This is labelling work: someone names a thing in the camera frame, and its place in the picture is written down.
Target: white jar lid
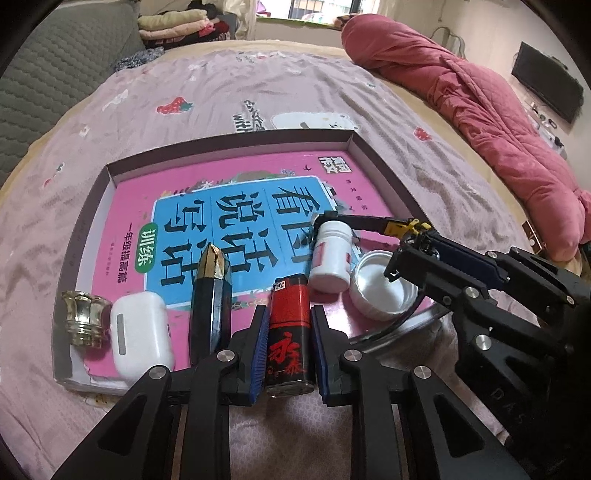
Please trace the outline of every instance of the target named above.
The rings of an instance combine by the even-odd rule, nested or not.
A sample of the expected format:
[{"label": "white jar lid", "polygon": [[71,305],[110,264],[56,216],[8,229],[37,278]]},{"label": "white jar lid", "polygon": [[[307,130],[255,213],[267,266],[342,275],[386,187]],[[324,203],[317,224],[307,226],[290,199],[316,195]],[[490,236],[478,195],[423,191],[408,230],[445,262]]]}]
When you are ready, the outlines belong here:
[{"label": "white jar lid", "polygon": [[392,252],[374,250],[366,253],[351,274],[349,294],[353,305],[367,318],[387,322],[405,313],[414,303],[418,288],[399,278],[390,282],[384,270]]}]

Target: television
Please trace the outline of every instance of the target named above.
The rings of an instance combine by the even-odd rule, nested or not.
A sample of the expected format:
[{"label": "television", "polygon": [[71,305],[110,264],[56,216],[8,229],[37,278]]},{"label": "television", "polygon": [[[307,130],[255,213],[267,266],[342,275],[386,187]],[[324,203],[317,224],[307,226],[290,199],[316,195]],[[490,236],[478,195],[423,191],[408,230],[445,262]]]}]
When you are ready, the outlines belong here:
[{"label": "television", "polygon": [[576,118],[583,87],[561,63],[522,42],[511,73],[568,123]]}]

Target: white container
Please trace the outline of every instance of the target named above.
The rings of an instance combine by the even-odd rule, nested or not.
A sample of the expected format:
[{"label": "white container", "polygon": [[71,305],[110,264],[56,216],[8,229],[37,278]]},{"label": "white container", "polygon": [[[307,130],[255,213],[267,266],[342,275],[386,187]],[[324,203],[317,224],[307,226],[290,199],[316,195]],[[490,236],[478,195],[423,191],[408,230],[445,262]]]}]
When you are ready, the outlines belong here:
[{"label": "white container", "polygon": [[349,288],[353,230],[331,220],[320,225],[312,256],[310,286],[323,293],[341,293]]},{"label": "white container", "polygon": [[353,305],[367,318],[389,322],[413,305],[418,295],[416,285],[399,278],[390,282],[384,271],[392,252],[374,250],[366,253],[353,271],[349,295]]},{"label": "white container", "polygon": [[130,384],[154,365],[174,369],[168,313],[160,295],[142,291],[113,304],[111,350],[117,372]]}]

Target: red can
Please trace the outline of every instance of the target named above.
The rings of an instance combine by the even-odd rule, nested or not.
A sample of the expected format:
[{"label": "red can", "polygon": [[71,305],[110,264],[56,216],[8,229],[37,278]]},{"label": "red can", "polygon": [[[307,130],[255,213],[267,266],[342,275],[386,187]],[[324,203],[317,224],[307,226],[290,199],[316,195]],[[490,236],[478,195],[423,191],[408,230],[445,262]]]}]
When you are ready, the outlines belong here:
[{"label": "red can", "polygon": [[271,294],[266,391],[291,397],[314,391],[310,298],[304,274],[278,278]]}]

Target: gold metal cup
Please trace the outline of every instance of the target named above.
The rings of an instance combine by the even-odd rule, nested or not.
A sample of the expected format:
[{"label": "gold metal cup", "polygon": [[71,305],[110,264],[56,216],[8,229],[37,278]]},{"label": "gold metal cup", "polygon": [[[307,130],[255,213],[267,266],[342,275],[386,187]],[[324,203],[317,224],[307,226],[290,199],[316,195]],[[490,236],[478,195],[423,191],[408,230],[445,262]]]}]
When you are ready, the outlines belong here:
[{"label": "gold metal cup", "polygon": [[70,335],[70,343],[101,348],[106,340],[105,325],[110,323],[112,305],[109,300],[75,290],[63,291],[61,297],[68,310],[66,331]]}]

